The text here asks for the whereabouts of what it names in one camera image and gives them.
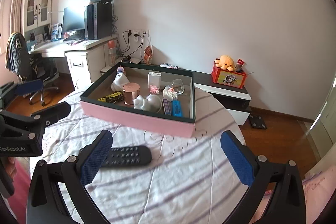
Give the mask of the purple rectangular case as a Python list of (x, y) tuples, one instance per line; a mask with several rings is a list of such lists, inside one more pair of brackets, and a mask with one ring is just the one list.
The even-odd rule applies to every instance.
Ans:
[(172, 115), (170, 102), (169, 102), (168, 99), (166, 99), (166, 98), (162, 99), (162, 106), (163, 106), (163, 111), (164, 111), (165, 115)]

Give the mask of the white wall power outlet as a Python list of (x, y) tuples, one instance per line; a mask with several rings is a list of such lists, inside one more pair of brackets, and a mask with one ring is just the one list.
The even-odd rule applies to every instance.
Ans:
[(141, 39), (148, 37), (150, 34), (150, 30), (149, 29), (126, 30), (126, 33), (129, 37), (132, 37), (132, 39), (135, 42), (138, 42)]

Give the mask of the small pink block toy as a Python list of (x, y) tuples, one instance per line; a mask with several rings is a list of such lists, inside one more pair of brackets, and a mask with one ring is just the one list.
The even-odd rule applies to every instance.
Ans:
[(150, 85), (149, 90), (151, 94), (159, 94), (160, 88), (157, 87), (156, 85)]

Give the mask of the clear glass bottle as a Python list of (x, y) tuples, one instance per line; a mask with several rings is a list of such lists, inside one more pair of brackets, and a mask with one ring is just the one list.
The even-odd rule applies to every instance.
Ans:
[(179, 96), (185, 93), (185, 86), (181, 79), (173, 80), (172, 88), (173, 92), (177, 93)]

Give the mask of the black and white low cabinet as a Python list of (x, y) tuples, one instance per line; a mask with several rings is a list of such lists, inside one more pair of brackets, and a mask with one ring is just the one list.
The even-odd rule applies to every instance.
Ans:
[[(103, 98), (114, 93), (110, 86), (114, 81), (118, 67), (120, 66), (126, 71), (126, 78), (130, 82), (139, 84), (140, 94), (144, 98), (150, 94), (150, 90), (147, 87), (149, 73), (153, 73), (155, 76), (161, 75), (160, 91), (163, 91), (165, 86), (171, 85), (174, 80), (180, 79), (183, 82), (185, 89), (185, 92), (177, 98), (182, 108), (181, 115), (166, 115), (163, 110), (160, 110), (157, 114), (142, 110), (132, 110), (133, 106), (125, 104), (124, 100), (116, 103), (104, 101)], [(205, 95), (199, 96), (196, 94), (196, 92), (200, 90), (210, 93), (210, 95), (218, 100), (218, 102), (221, 103), (233, 116), (237, 124), (243, 125), (245, 123), (251, 111), (251, 108), (249, 107), (251, 97), (246, 88), (239, 89), (215, 84), (213, 83), (212, 76), (207, 73), (193, 72), (184, 69), (119, 62), (112, 67), (108, 66), (104, 69), (104, 74), (93, 83), (89, 88), (89, 91), (85, 92), (81, 98), (84, 101), (87, 100), (117, 110), (128, 111), (139, 115), (148, 115), (159, 119), (168, 119), (175, 122), (194, 124), (197, 120), (196, 106), (200, 106), (201, 100), (206, 98)]]

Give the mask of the flat snack packet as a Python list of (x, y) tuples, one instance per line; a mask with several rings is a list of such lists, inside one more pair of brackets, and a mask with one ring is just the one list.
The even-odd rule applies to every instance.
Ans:
[(163, 68), (179, 69), (177, 65), (168, 64), (168, 63), (163, 63), (163, 64), (160, 64), (159, 66)]

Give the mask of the black remote control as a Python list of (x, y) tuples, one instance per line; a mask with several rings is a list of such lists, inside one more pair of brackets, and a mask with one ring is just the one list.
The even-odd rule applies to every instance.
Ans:
[(102, 168), (130, 168), (149, 165), (152, 161), (150, 149), (145, 145), (111, 148)]

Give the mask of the rose gold round jar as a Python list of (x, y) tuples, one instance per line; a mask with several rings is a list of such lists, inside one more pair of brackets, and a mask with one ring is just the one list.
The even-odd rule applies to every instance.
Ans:
[(133, 100), (140, 94), (140, 85), (138, 83), (127, 83), (123, 86), (123, 96), (127, 106), (134, 106)]

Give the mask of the white striped tablecloth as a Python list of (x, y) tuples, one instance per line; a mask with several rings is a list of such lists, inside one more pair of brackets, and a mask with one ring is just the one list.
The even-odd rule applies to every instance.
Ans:
[(190, 138), (109, 123), (84, 114), (80, 92), (64, 99), (69, 116), (48, 127), (42, 159), (64, 161), (92, 143), (102, 130), (114, 147), (146, 145), (148, 166), (101, 169), (87, 190), (111, 223), (222, 223), (246, 191), (221, 149), (226, 130), (244, 141), (231, 114), (212, 95), (195, 91), (196, 122)]

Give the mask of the small pink milk carton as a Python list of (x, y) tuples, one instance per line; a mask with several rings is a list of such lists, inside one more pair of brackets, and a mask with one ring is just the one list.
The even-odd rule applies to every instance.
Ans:
[(120, 74), (123, 74), (124, 76), (126, 76), (126, 69), (122, 65), (120, 65), (116, 71), (116, 75), (120, 75)]

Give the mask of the orange snack bag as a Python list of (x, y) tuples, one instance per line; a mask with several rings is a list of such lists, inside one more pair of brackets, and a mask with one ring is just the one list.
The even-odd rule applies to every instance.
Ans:
[(153, 47), (152, 45), (148, 45), (144, 50), (143, 62), (146, 65), (151, 65), (152, 59), (153, 59)]

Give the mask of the white desk with drawers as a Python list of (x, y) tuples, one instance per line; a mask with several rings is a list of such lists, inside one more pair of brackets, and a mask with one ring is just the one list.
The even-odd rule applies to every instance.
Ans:
[(74, 88), (82, 90), (100, 78), (101, 70), (109, 64), (107, 44), (117, 38), (117, 34), (112, 34), (100, 40), (84, 40), (74, 45), (61, 39), (36, 46), (30, 53), (39, 53), (45, 58), (65, 57)]

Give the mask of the blue harmonica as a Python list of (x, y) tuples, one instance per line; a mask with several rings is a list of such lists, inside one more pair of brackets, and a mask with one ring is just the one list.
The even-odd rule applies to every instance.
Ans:
[(175, 117), (183, 117), (182, 106), (179, 100), (172, 102), (172, 114)]

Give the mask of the yellow highlighter marker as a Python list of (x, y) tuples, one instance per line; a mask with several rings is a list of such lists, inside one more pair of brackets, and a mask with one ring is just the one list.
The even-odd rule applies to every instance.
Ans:
[(98, 101), (114, 104), (122, 101), (123, 99), (123, 92), (114, 92), (112, 94), (99, 98)]

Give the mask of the white power adapter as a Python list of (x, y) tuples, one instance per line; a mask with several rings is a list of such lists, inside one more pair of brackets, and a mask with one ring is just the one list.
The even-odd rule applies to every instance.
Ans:
[(161, 77), (162, 73), (158, 71), (151, 71), (148, 73), (147, 77), (147, 86), (150, 88), (151, 86), (156, 86), (157, 88), (160, 88), (161, 86)]

